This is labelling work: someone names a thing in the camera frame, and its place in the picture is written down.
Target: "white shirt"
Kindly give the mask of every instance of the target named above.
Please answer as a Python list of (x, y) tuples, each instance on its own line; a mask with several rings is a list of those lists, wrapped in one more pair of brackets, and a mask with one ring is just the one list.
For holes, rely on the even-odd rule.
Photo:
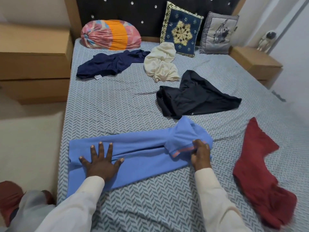
[[(252, 232), (211, 168), (195, 172), (195, 181), (207, 232)], [(104, 184), (98, 176), (86, 178), (73, 195), (47, 215), (36, 232), (90, 231), (91, 218)]]

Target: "white label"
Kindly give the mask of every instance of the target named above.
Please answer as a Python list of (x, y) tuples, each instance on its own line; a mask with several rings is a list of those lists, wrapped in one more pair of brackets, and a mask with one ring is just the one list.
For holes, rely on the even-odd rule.
[(95, 76), (95, 79), (96, 79), (96, 80), (101, 79), (101, 78), (102, 78), (101, 75), (96, 75), (96, 76)]

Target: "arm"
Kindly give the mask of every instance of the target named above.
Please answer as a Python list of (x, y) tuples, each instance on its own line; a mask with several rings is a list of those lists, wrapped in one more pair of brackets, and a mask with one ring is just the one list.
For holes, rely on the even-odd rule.
[(43, 220), (36, 232), (87, 232), (91, 229), (92, 215), (106, 181), (118, 172), (123, 158), (115, 164), (112, 160), (112, 144), (110, 143), (106, 158), (102, 142), (99, 143), (99, 155), (91, 146), (91, 163), (84, 157), (79, 160), (86, 168), (87, 178), (78, 190), (60, 203)]
[(193, 143), (197, 151), (191, 161), (195, 168), (194, 176), (207, 232), (252, 232), (245, 226), (240, 212), (228, 199), (212, 170), (209, 146), (200, 140)]

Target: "person's left hand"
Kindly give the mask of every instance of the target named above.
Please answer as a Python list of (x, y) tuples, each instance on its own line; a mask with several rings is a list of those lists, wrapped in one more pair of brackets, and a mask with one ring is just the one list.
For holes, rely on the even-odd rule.
[(113, 178), (113, 176), (118, 172), (120, 165), (125, 160), (124, 158), (121, 158), (112, 164), (112, 143), (109, 144), (106, 158), (104, 158), (104, 147), (102, 142), (99, 142), (98, 144), (98, 155), (94, 145), (90, 147), (90, 153), (91, 163), (89, 163), (83, 156), (79, 157), (79, 161), (87, 170), (86, 176), (99, 176), (103, 178), (105, 182)]

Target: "patterned bed sheet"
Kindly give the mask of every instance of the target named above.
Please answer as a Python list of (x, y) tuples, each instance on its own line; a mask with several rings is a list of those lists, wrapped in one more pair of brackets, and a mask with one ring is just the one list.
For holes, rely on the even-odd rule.
[[(142, 42), (151, 50), (158, 43)], [(81, 81), (77, 67), (100, 52), (77, 39), (74, 46), (70, 89), (59, 160), (58, 199), (66, 198), (68, 186), (68, 146), (72, 139), (173, 127), (156, 103), (160, 85), (179, 87), (180, 82), (155, 83), (143, 64), (132, 64), (116, 76)], [(242, 98), (236, 110), (189, 116), (214, 139), (212, 166), (229, 199), (239, 208), (245, 224), (253, 231), (264, 227), (250, 203), (237, 188), (232, 171), (241, 153), (243, 136), (250, 118), (280, 149), (265, 158), (269, 171), (281, 187), (298, 198), (293, 221), (282, 231), (307, 231), (309, 221), (309, 129), (284, 104), (256, 81), (228, 55), (207, 55), (195, 51), (189, 58), (177, 54), (179, 75), (195, 70), (223, 93)], [(93, 216), (92, 229), (98, 231), (204, 231), (194, 171), (185, 167), (102, 194)]]

